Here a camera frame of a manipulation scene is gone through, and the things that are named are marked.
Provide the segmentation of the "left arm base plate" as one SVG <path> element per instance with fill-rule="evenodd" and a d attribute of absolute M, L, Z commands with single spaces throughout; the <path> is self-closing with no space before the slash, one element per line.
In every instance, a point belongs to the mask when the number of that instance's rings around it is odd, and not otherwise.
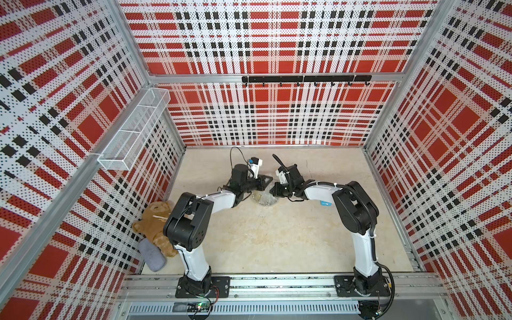
<path fill-rule="evenodd" d="M 181 277 L 178 281 L 175 297 L 191 299 L 193 297 L 208 297 L 210 299 L 227 298 L 229 296 L 231 278 L 227 276 L 207 276 L 202 281 Z"/>

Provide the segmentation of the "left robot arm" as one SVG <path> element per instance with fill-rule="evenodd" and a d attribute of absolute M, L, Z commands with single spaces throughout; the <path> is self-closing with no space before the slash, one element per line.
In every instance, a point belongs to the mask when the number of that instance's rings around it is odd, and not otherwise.
<path fill-rule="evenodd" d="M 163 235 L 178 251 L 185 267 L 177 297 L 219 293 L 214 289 L 211 266 L 202 248 L 211 215 L 237 207 L 252 191 L 264 191 L 273 178 L 259 174 L 262 165 L 262 159 L 252 157 L 249 163 L 232 168 L 231 178 L 219 191 L 209 195 L 185 192 L 178 199 L 163 227 Z"/>

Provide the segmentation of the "clear bubble wrap sheet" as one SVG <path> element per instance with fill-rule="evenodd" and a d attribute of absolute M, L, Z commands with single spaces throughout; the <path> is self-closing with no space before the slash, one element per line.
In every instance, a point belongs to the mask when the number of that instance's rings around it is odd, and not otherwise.
<path fill-rule="evenodd" d="M 279 201 L 277 197 L 274 197 L 272 194 L 270 194 L 268 191 L 254 191 L 251 195 L 251 198 L 256 204 L 264 206 L 264 207 L 270 207 Z"/>

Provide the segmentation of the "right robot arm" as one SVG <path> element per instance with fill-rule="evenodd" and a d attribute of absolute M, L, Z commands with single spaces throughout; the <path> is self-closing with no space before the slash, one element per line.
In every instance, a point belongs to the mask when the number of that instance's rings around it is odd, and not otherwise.
<path fill-rule="evenodd" d="M 296 165 L 281 166 L 279 181 L 270 190 L 274 197 L 297 197 L 336 206 L 343 226 L 351 232 L 355 250 L 354 288 L 360 295 L 370 295 L 383 279 L 375 252 L 375 229 L 379 210 L 357 181 L 338 184 L 304 180 Z"/>

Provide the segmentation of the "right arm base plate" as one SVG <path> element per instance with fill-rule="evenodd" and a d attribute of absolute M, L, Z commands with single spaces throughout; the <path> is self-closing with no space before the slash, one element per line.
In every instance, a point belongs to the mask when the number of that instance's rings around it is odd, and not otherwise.
<path fill-rule="evenodd" d="M 337 275 L 334 277 L 338 297 L 391 297 L 391 290 L 384 276 L 375 279 L 354 275 Z"/>

